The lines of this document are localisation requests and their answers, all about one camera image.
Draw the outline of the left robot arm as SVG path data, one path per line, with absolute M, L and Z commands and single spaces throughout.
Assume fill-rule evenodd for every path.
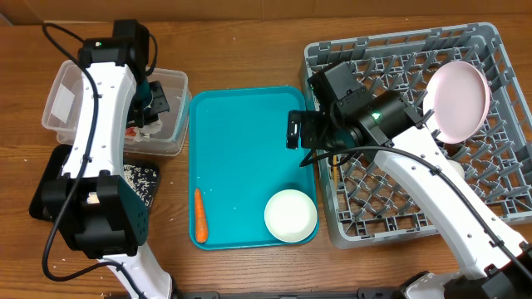
M 82 72 L 83 97 L 76 136 L 61 174 L 42 186 L 53 226 L 42 254 L 43 274 L 66 282 L 109 267 L 132 298 L 177 298 L 174 278 L 147 243 L 149 212 L 124 178 L 128 125 L 143 127 L 169 109 L 160 83 L 149 82 L 155 37 L 135 19 L 116 20 L 111 37 L 82 40 L 70 56 Z M 48 259 L 56 234 L 96 264 L 66 276 Z

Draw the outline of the red snack wrapper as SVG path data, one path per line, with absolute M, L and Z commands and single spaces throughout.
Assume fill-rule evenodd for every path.
M 126 136 L 136 137 L 136 135 L 137 135 L 136 127 L 129 127 L 126 129 Z

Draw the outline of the white cup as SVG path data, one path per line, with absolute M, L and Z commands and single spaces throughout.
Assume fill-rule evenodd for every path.
M 462 168 L 462 165 L 459 162 L 456 162 L 454 160 L 449 159 L 449 164 L 453 167 L 453 169 L 458 173 L 458 175 L 464 179 L 465 178 L 465 171 Z

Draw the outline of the small white plate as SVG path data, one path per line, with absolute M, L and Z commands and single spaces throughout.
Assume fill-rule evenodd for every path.
M 308 238 L 318 225 L 315 203 L 296 189 L 277 192 L 266 204 L 264 222 L 268 231 L 285 243 Z

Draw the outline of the large pink plate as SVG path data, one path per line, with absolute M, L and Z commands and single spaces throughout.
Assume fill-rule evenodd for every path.
M 473 136 L 484 124 L 490 108 L 490 88 L 484 75 L 464 61 L 441 66 L 426 86 L 423 111 L 432 115 L 429 130 L 437 139 L 457 144 Z

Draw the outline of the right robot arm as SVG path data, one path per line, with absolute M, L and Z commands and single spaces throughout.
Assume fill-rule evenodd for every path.
M 287 146 L 303 147 L 304 165 L 339 154 L 362 153 L 414 199 L 453 252 L 459 269 L 423 272 L 396 298 L 528 298 L 531 246 L 500 220 L 438 148 L 470 138 L 490 108 L 484 75 L 452 61 L 432 75 L 421 108 L 397 91 L 374 96 L 341 61 L 308 79 L 317 111 L 288 115 Z

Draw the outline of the white napkin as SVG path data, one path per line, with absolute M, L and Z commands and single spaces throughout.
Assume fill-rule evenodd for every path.
M 148 125 L 144 125 L 138 129 L 138 136 L 143 138 L 150 138 L 152 135 L 159 133 L 162 130 L 163 123 L 161 120 L 157 120 Z

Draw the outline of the orange carrot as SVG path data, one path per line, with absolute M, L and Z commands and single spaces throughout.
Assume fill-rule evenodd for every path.
M 209 236 L 208 224 L 204 210 L 202 193 L 199 188 L 195 189 L 195 240 L 205 243 Z

